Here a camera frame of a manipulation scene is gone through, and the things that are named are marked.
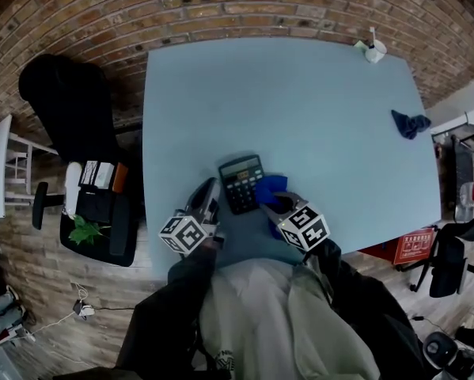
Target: red sign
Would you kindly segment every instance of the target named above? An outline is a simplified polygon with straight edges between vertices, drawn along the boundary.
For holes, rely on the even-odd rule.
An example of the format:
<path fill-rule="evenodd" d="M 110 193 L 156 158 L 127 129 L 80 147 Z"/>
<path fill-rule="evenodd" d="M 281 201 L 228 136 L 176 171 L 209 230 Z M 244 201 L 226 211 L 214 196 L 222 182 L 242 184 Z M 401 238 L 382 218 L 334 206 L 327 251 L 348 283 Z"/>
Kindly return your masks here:
<path fill-rule="evenodd" d="M 416 262 L 428 258 L 433 243 L 433 228 L 417 230 L 400 237 L 393 264 Z"/>

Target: white cup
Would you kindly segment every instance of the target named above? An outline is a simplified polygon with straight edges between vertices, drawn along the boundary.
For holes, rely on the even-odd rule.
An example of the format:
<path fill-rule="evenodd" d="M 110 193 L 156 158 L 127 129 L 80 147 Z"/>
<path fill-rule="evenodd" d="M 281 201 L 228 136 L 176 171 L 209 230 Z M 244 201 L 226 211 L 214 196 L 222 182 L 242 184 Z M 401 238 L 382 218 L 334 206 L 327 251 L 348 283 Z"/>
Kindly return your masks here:
<path fill-rule="evenodd" d="M 370 63 L 377 63 L 386 55 L 386 46 L 380 40 L 374 40 L 374 45 L 366 50 L 365 57 Z"/>

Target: jacket sleeve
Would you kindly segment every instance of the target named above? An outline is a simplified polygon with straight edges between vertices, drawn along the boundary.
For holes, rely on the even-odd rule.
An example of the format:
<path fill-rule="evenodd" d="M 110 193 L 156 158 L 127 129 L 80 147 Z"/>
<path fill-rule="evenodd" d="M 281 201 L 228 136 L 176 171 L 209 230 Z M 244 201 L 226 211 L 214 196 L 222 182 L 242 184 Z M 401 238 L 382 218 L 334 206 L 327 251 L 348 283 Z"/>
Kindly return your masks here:
<path fill-rule="evenodd" d="M 407 314 L 385 285 L 344 262 L 334 241 L 323 241 L 312 254 L 332 286 L 334 310 L 369 346 L 382 379 L 395 379 L 398 372 L 401 378 L 433 377 Z"/>
<path fill-rule="evenodd" d="M 152 371 L 171 375 L 191 369 L 188 349 L 216 255 L 215 249 L 198 247 L 170 269 L 166 287 L 135 307 L 116 367 L 142 378 Z"/>

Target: calculator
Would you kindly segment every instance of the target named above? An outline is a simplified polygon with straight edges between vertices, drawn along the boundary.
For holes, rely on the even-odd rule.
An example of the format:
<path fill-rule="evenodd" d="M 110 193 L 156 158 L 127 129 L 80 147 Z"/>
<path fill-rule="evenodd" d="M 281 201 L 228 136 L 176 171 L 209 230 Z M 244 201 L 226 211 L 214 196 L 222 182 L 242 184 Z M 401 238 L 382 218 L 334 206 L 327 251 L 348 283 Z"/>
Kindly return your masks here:
<path fill-rule="evenodd" d="M 264 176 L 258 155 L 229 161 L 219 168 L 219 173 L 231 212 L 238 215 L 258 208 L 254 191 Z"/>

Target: chair armrest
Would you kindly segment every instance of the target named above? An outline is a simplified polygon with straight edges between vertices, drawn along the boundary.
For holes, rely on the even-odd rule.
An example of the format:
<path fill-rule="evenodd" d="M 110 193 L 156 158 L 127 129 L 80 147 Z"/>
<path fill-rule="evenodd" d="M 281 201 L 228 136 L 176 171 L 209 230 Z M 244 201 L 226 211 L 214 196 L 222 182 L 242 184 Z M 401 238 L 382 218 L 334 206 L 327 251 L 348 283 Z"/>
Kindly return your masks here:
<path fill-rule="evenodd" d="M 63 195 L 56 194 L 49 196 L 47 190 L 48 183 L 42 181 L 38 184 L 36 194 L 34 195 L 34 203 L 32 205 L 32 226 L 37 230 L 41 230 L 45 207 L 60 206 L 64 201 Z"/>
<path fill-rule="evenodd" d="M 112 212 L 112 232 L 110 233 L 110 254 L 122 256 L 129 238 L 131 207 L 125 195 L 116 195 Z"/>

